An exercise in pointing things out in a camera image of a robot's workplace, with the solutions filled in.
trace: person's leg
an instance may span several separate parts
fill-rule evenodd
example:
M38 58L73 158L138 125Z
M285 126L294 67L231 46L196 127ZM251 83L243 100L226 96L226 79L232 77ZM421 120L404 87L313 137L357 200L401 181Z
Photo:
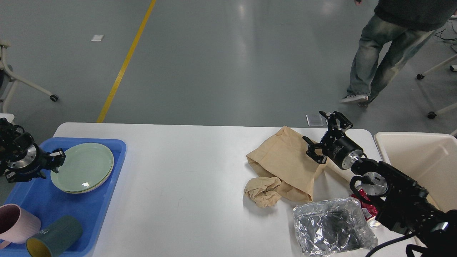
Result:
M392 41L389 51L379 65L371 83L372 91L368 102L383 90L403 68L406 62L413 57L417 51L433 35L434 31L407 30Z
M407 28L385 22L374 15L362 30L359 49L354 57L348 95L370 95L373 79L383 45L405 32Z

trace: crumpled paper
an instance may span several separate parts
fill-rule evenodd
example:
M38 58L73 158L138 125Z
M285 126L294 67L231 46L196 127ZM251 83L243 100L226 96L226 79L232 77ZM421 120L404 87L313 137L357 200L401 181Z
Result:
M273 206L281 198L276 192L281 180L277 177L255 177L244 188L244 195L251 198L258 207Z
M314 179L325 165L306 155L308 144L302 137L284 126L246 157L259 177L281 179L276 190L278 194L294 202L306 203L313 200Z

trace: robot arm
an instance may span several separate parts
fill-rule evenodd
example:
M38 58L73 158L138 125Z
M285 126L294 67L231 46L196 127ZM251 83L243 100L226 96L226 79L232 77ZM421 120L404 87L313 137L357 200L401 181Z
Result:
M444 213L436 209L427 202L428 191L417 181L386 162L368 159L363 149L346 136L345 131L353 125L343 114L319 113L328 120L328 131L317 144L303 137L308 143L306 154L317 163L325 163L328 157L339 168L351 169L356 176L351 179L350 188L359 199L366 201L355 189L355 183L361 182L370 199L367 203L378 209L376 220L391 231L403 235L413 233L428 247L410 247L410 252L450 256L457 238L457 210ZM322 149L323 155L317 155L316 149Z
M8 182L27 182L33 178L46 178L42 169L58 173L57 167L65 161L59 148L52 153L43 151L24 128L0 119L0 176Z

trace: blue tray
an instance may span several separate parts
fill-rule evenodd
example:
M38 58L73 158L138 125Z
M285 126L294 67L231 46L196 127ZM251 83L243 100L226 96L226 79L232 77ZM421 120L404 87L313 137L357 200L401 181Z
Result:
M127 147L117 139L87 138L50 138L41 144L41 148L52 152L57 148L67 150L82 143L99 143L106 145L114 155L114 167L110 177L98 188L82 194L64 193L51 181L51 171L43 170L47 179L34 178L30 182L15 185L6 203L16 203L41 220L45 228L64 215L75 217L83 227L82 236L62 257L82 257L95 246L105 219L111 196L124 163ZM0 251L1 256L30 256L25 244L10 244Z

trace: red wrapper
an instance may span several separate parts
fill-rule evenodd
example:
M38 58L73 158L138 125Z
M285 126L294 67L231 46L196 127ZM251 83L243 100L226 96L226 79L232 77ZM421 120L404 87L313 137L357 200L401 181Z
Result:
M367 193L363 189L359 190L359 194L365 198L366 200L370 201L370 199L367 196ZM355 194L350 195L351 197L354 197L355 199L359 199ZM365 220L369 220L370 218L374 217L377 215L377 209L371 204L366 204L362 201L360 201L361 207L362 207L362 212L363 215L365 216Z

